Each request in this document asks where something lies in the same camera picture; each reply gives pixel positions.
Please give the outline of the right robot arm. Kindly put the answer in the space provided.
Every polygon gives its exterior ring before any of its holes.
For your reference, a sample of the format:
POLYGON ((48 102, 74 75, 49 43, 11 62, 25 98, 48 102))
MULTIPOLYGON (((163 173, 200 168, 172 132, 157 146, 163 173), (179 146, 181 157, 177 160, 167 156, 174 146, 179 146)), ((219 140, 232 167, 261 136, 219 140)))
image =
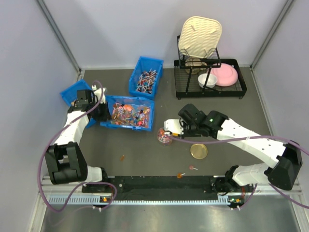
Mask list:
POLYGON ((255 156, 260 164, 232 166, 222 181, 216 181, 220 191, 233 191, 248 184, 272 184, 282 190, 291 190, 302 166, 300 149, 289 142, 279 142, 259 135, 230 119, 210 111, 208 115, 193 104, 187 104, 178 113, 180 119, 169 119, 165 129, 181 138, 212 137, 255 156))

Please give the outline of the pink round plate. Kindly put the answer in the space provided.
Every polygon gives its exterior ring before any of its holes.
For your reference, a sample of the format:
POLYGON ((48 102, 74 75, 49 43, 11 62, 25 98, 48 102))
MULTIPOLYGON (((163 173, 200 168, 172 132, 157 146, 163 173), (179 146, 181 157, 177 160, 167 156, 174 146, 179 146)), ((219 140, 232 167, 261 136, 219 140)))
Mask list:
POLYGON ((228 87, 238 81, 238 73, 234 67, 222 63, 220 68, 213 68, 211 74, 217 77, 217 86, 228 87))

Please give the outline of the spilled pink lollipop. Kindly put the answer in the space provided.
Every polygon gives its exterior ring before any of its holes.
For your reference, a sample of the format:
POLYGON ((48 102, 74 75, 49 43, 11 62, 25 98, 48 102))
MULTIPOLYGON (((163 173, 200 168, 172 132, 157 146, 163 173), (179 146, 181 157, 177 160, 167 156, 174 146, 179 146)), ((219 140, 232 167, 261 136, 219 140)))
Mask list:
POLYGON ((190 165, 190 166, 189 166, 189 169, 190 169, 190 170, 198 170, 198 168, 194 167, 193 165, 190 165))

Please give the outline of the blue candy bin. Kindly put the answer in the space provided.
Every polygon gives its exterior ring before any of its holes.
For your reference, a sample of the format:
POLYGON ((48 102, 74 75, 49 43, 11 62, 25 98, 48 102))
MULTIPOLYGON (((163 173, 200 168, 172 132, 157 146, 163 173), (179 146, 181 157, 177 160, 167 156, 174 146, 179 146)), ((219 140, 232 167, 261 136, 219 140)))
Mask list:
POLYGON ((129 80, 130 95, 154 100, 163 76, 163 64, 161 59, 139 57, 129 80))
MULTIPOLYGON (((69 107, 74 106, 74 103, 78 100, 78 90, 91 90, 92 91, 92 88, 87 84, 86 81, 80 80, 76 82, 75 84, 73 84, 72 86, 60 92, 61 98, 69 107)), ((98 99, 96 98, 94 92, 91 93, 91 100, 90 100, 89 108, 92 108, 97 102, 98 102, 98 99)))
POLYGON ((107 128, 152 131, 155 102, 143 97, 106 96, 111 119, 100 122, 107 128))

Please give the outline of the beige square ribbed plate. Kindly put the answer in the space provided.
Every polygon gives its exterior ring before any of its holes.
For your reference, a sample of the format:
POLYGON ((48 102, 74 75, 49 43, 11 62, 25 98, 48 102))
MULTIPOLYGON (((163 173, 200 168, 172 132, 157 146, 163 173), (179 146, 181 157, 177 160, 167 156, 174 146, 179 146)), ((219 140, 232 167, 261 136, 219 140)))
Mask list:
POLYGON ((193 58, 209 58, 217 48, 222 35, 222 25, 215 19, 193 16, 183 25, 179 51, 193 58))

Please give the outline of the gold round lid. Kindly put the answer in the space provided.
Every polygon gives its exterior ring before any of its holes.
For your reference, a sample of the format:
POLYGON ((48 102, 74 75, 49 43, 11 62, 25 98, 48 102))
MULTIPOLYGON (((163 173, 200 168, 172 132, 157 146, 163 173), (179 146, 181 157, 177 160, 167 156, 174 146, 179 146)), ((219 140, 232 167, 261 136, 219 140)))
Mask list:
POLYGON ((190 153, 195 159, 201 160, 207 156, 208 149, 204 144, 193 144, 190 153))

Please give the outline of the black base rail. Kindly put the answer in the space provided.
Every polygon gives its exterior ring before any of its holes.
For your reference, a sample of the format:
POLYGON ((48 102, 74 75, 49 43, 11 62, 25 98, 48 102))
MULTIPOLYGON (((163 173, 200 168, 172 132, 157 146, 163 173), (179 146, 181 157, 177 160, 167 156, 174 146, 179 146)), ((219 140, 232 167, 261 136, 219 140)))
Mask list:
POLYGON ((193 201, 216 200, 229 192, 224 178, 213 176, 115 176, 109 181, 117 187, 116 200, 193 201))

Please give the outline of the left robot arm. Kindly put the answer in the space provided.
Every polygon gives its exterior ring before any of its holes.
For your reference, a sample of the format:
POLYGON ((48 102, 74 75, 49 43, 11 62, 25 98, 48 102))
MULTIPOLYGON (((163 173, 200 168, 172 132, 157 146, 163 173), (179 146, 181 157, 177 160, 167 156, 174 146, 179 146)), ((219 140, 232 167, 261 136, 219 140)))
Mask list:
POLYGON ((106 88, 77 91, 77 99, 68 109, 65 129, 45 153, 45 161, 54 185, 71 182, 101 182, 107 178, 103 168, 87 165, 79 143, 90 121, 111 119, 105 97, 106 88))

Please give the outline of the white small bowl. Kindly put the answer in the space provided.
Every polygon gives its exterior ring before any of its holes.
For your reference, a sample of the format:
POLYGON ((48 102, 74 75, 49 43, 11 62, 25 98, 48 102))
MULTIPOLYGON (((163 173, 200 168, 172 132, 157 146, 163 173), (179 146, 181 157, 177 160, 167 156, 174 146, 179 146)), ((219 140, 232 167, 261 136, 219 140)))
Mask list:
POLYGON ((203 88, 205 84, 206 87, 214 88, 217 84, 217 77, 213 74, 203 73, 198 76, 197 80, 201 88, 203 88))

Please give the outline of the spilled orange lollipop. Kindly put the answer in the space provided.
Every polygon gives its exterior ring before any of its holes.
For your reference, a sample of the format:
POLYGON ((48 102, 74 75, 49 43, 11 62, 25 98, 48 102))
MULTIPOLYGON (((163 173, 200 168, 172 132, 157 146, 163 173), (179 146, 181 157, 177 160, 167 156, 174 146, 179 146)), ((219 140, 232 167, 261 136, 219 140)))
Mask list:
POLYGON ((176 177, 177 178, 182 178, 185 175, 185 173, 177 173, 176 177))

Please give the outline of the black wire dish rack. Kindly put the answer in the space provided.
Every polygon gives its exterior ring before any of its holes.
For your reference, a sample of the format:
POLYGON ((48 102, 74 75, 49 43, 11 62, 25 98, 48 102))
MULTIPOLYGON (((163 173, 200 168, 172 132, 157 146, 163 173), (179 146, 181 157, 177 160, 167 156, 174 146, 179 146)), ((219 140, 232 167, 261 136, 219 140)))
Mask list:
POLYGON ((203 58, 189 55, 185 49, 177 48, 174 60, 176 97, 238 97, 242 99, 247 86, 235 59, 222 59, 217 48, 203 58))

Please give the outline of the clear round container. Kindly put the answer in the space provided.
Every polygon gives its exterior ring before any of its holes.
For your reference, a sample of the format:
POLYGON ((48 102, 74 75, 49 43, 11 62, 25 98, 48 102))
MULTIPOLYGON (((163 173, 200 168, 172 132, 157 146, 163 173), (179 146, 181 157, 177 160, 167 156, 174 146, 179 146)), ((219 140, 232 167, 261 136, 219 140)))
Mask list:
POLYGON ((160 128, 157 132, 157 139, 160 144, 162 145, 171 145, 172 139, 167 137, 167 132, 164 130, 164 128, 160 128))

